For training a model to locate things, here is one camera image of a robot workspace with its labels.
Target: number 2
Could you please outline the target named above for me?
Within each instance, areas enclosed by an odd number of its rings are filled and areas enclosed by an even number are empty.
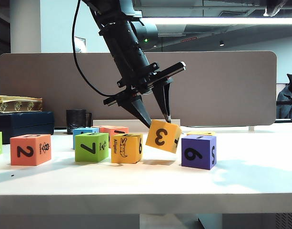
[[[21,153],[23,153],[27,157],[33,156],[33,148],[31,146],[26,147],[30,152],[27,153],[24,149],[22,149],[20,146],[17,147],[17,156],[21,157]]]

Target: dark blue box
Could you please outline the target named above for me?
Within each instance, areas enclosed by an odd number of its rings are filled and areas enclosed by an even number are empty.
[[[51,111],[0,113],[3,144],[9,144],[11,137],[20,135],[52,135],[54,122],[54,114]]]

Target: ceiling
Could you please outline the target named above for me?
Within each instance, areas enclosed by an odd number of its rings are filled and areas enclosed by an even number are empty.
[[[292,0],[132,0],[136,10],[142,10],[143,17],[264,17],[273,14],[276,5],[284,3],[274,17],[292,17]],[[194,51],[212,50],[219,39],[235,39],[235,36],[256,35],[258,40],[276,39],[292,35],[292,26],[200,26],[200,25],[158,25],[160,42],[157,51],[162,46],[176,46],[177,51],[187,51],[184,46],[189,43],[200,45]]]
[[[263,17],[266,2],[269,12],[286,2],[275,17],[292,17],[292,0],[132,0],[136,10],[142,10],[143,17]],[[0,0],[0,55],[10,52],[10,3]],[[185,40],[202,39],[210,43],[213,37],[244,36],[246,33],[270,34],[275,36],[292,35],[292,27],[278,28],[280,33],[272,32],[276,27],[270,26],[197,26],[197,25],[159,25],[161,46],[179,44]]]
[[[9,0],[0,0],[0,55],[10,52]]]

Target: number 3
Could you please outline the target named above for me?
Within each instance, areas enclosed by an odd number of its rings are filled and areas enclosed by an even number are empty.
[[[162,132],[163,132],[165,135],[168,134],[167,130],[165,130],[165,129],[158,129],[158,130],[156,131],[156,136],[157,136],[157,138],[155,139],[155,144],[157,144],[158,146],[162,146],[163,144],[165,144],[165,141],[161,141],[161,142],[160,142],[160,140],[163,138],[163,137],[161,136],[161,133],[162,133]]]

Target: white table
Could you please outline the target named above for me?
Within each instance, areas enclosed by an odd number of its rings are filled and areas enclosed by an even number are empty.
[[[137,164],[78,163],[72,136],[56,132],[51,161],[36,167],[11,166],[4,145],[0,216],[292,212],[292,123],[182,130],[216,131],[212,170],[182,167],[180,144],[144,146]]]

